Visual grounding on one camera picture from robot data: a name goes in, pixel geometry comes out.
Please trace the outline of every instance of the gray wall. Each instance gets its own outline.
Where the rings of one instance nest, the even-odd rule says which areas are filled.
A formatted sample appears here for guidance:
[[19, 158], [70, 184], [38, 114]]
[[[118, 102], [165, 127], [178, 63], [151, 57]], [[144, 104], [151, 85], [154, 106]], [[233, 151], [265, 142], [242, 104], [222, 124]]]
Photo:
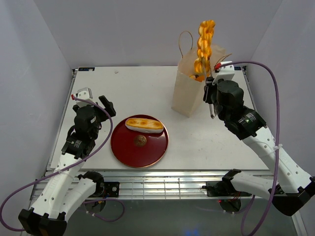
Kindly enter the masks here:
[[[0, 202], [44, 173], [69, 90], [71, 70], [32, 0], [0, 0]], [[18, 214], [32, 188], [14, 196]], [[19, 235], [0, 225], [0, 235]]]
[[[178, 36], [198, 39], [204, 20], [214, 42], [252, 57], [282, 0], [34, 0], [72, 69], [104, 65], [176, 65]], [[183, 48], [189, 46], [189, 36]]]
[[[315, 2], [284, 0], [252, 59], [270, 66], [280, 89], [280, 142], [293, 159], [315, 176]], [[249, 67], [258, 111], [275, 131], [275, 93], [267, 72]], [[315, 199], [301, 210], [309, 235], [315, 235]]]

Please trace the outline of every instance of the bread roll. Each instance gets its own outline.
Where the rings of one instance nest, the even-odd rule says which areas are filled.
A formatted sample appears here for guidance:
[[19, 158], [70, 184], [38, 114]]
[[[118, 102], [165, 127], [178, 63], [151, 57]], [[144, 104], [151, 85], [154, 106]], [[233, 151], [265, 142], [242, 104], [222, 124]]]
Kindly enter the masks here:
[[158, 134], [164, 130], [163, 124], [153, 119], [129, 118], [125, 125], [128, 129], [147, 134]]

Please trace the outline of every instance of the hot dog bun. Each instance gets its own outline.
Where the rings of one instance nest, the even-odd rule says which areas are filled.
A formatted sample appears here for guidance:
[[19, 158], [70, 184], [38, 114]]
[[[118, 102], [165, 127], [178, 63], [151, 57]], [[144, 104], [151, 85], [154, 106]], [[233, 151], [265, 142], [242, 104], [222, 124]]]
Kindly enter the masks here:
[[128, 129], [147, 134], [157, 134], [164, 130], [164, 126], [161, 122], [153, 119], [144, 118], [129, 118], [126, 120], [125, 126]]

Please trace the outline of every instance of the white tabletop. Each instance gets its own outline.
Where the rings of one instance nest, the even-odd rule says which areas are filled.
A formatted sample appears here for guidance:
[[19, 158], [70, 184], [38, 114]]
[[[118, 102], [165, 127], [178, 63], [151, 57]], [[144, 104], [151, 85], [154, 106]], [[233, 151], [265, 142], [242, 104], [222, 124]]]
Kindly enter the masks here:
[[[146, 170], [267, 170], [256, 154], [225, 128], [223, 121], [210, 118], [207, 104], [201, 104], [190, 118], [171, 109], [176, 72], [176, 66], [96, 67], [95, 71], [78, 71], [72, 93], [89, 87], [94, 101], [105, 95], [113, 102], [117, 113], [113, 117], [114, 126], [138, 114], [153, 116], [165, 125], [169, 134], [167, 151], [159, 162], [144, 168]], [[252, 108], [243, 72], [235, 71], [233, 80], [244, 90], [245, 105]], [[70, 100], [51, 162], [52, 169], [57, 166], [67, 132], [74, 124], [73, 105], [75, 102]], [[109, 127], [109, 121], [103, 123], [96, 147], [105, 139]], [[139, 170], [119, 162], [109, 141], [83, 169]]]

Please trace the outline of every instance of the brown paper bag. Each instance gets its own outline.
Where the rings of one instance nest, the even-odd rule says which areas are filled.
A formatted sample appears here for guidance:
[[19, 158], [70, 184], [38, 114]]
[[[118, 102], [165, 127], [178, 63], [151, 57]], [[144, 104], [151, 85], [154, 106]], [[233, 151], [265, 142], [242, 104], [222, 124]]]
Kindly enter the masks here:
[[[180, 47], [180, 37], [184, 32], [188, 32], [191, 35], [192, 44], [191, 49], [183, 56]], [[184, 32], [180, 34], [178, 40], [182, 59], [178, 63], [172, 109], [184, 116], [190, 117], [203, 101], [205, 82], [198, 82], [189, 77], [190, 75], [196, 74], [193, 63], [197, 59], [197, 47], [192, 47], [192, 34], [189, 31]], [[225, 48], [212, 44], [211, 49], [212, 55], [210, 57], [210, 62], [211, 66], [214, 66], [215, 63], [225, 55]]]

